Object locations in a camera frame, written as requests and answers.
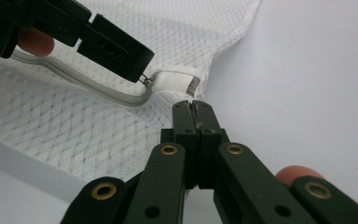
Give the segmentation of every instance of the white mesh fabric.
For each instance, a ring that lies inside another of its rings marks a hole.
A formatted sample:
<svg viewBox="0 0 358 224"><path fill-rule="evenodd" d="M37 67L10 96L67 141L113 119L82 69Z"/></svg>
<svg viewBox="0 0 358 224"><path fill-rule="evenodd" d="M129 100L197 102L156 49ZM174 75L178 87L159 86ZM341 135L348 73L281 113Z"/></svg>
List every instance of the white mesh fabric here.
<svg viewBox="0 0 358 224"><path fill-rule="evenodd" d="M145 73L157 82L161 77L158 88L146 104L126 107L45 67L1 60L0 142L79 178L128 180L145 167L160 129L171 127L172 105L192 100L164 75L185 76L177 80L186 85L188 76L197 77L201 98L213 56L245 34L258 1L80 1L155 51ZM131 95L145 91L75 49L57 44L53 57L109 88ZM164 85L166 80L171 84Z"/></svg>
<svg viewBox="0 0 358 224"><path fill-rule="evenodd" d="M156 56L147 67L148 76L176 72L205 81L213 56L246 33L259 0L82 0L93 13L108 20L151 48ZM100 65L58 43L56 57L81 73L131 95L145 89L134 86ZM203 89L198 91L202 97Z"/></svg>

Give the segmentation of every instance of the white background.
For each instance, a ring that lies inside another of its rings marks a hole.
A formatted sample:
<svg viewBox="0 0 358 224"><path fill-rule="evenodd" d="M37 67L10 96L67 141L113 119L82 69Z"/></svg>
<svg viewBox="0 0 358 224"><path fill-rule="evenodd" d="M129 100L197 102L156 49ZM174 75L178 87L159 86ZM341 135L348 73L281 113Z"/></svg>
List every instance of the white background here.
<svg viewBox="0 0 358 224"><path fill-rule="evenodd" d="M358 0L263 1L205 101L272 173L309 166L358 201ZM60 222L85 183L0 151L0 223ZM211 191L190 192L185 223L220 223Z"/></svg>

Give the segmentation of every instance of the metal wire end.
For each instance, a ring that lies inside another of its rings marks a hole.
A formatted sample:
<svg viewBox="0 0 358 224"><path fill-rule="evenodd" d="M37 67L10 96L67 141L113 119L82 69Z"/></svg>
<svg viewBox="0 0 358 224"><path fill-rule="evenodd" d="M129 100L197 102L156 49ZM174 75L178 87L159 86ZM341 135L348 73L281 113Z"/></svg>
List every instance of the metal wire end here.
<svg viewBox="0 0 358 224"><path fill-rule="evenodd" d="M153 83L153 79L152 79L152 78L147 77L147 76L145 76L144 74L142 74L142 76L144 77L144 80L139 79L139 81L140 81L142 84L144 84L144 86L147 87L148 84Z"/></svg>

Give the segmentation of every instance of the fingertip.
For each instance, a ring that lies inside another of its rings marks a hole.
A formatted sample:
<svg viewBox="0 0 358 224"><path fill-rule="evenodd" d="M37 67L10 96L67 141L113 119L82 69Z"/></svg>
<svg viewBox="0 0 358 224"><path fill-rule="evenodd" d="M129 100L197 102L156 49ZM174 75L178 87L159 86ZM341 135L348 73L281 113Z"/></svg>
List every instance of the fingertip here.
<svg viewBox="0 0 358 224"><path fill-rule="evenodd" d="M292 186L293 181L295 181L297 178L301 176L307 176L312 175L319 178L324 178L322 175L320 175L318 172L304 166L288 166L286 168L283 168L276 174L276 177L278 180L280 180L283 184L287 186Z"/></svg>
<svg viewBox="0 0 358 224"><path fill-rule="evenodd" d="M18 45L37 57L48 56L54 49L54 39L36 29L19 31Z"/></svg>

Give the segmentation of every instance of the black clamp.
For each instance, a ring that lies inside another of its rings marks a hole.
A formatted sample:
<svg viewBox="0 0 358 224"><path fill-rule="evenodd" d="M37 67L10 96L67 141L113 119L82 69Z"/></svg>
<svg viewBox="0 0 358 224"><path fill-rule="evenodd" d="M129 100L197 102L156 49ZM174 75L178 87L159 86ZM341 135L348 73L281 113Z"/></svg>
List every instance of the black clamp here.
<svg viewBox="0 0 358 224"><path fill-rule="evenodd" d="M139 80L154 53L142 43L73 0L0 0L0 57L9 58L20 28L32 27L128 81Z"/></svg>
<svg viewBox="0 0 358 224"><path fill-rule="evenodd" d="M223 223L358 223L358 204L320 178L281 184L246 146L231 143L210 105L173 106L173 129L162 130L145 170L127 183L90 182L62 224L182 223L184 192L214 189Z"/></svg>

